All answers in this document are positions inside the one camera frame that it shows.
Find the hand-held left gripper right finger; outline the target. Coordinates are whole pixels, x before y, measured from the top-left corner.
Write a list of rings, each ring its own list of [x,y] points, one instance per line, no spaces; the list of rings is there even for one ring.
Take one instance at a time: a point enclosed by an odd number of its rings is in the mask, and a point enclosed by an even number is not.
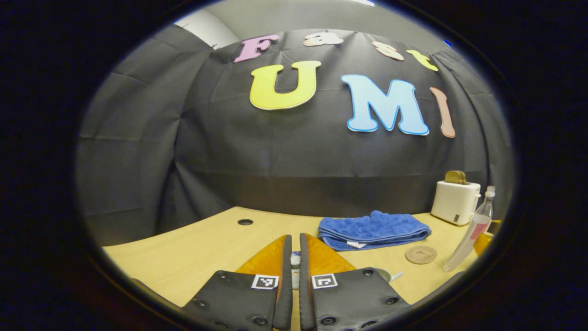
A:
[[[300,248],[303,331],[359,331],[409,308],[378,269],[355,268],[310,234]]]

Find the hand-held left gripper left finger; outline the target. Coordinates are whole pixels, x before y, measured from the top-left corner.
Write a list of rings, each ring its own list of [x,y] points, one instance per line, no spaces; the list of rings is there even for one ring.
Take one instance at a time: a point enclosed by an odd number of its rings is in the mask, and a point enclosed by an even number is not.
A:
[[[213,331],[289,331],[291,235],[263,247],[235,272],[218,270],[182,311]]]

